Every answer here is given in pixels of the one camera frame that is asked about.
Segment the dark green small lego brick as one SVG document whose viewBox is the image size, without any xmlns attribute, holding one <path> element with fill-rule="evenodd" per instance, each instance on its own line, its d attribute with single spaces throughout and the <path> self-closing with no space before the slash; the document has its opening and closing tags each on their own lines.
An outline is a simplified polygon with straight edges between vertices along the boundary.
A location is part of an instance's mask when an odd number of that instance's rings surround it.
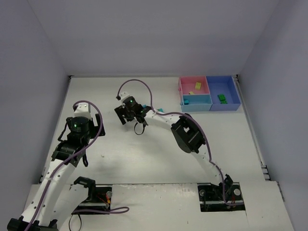
<svg viewBox="0 0 308 231">
<path fill-rule="evenodd" d="M 219 95 L 218 95 L 218 99 L 219 99 L 220 101 L 225 101 L 225 100 L 226 100 L 226 97 L 225 97 L 224 94 L 219 94 Z"/>
</svg>

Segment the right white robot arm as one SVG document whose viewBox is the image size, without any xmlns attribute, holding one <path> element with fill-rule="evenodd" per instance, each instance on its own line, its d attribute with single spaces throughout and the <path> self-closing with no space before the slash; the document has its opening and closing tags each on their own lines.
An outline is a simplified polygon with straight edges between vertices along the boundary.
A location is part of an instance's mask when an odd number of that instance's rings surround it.
<svg viewBox="0 0 308 231">
<path fill-rule="evenodd" d="M 214 177 L 211 186 L 214 191 L 222 196 L 233 185 L 229 175 L 224 175 L 221 168 L 213 161 L 208 140 L 201 126 L 189 115 L 172 112 L 162 113 L 150 106 L 142 106 L 131 95 L 125 92 L 116 97 L 121 105 L 115 108 L 121 123 L 135 121 L 141 124 L 142 129 L 146 126 L 155 126 L 170 131 L 175 138 L 178 147 L 185 153 L 192 154 L 200 166 Z"/>
</svg>

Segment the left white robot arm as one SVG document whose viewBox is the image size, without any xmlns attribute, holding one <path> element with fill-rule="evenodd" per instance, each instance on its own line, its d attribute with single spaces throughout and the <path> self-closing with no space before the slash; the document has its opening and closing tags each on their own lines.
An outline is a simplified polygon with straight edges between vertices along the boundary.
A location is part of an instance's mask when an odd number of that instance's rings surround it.
<svg viewBox="0 0 308 231">
<path fill-rule="evenodd" d="M 93 124 L 90 113 L 66 120 L 69 127 L 67 139 L 61 141 L 51 156 L 45 178 L 31 203 L 20 218 L 12 218 L 9 231 L 58 231 L 66 219 L 85 200 L 92 199 L 96 193 L 96 182 L 86 177 L 78 177 L 65 196 L 61 196 L 68 178 L 80 161 L 87 166 L 86 149 L 99 136 L 104 136 L 102 114 L 95 115 L 98 125 Z"/>
</svg>

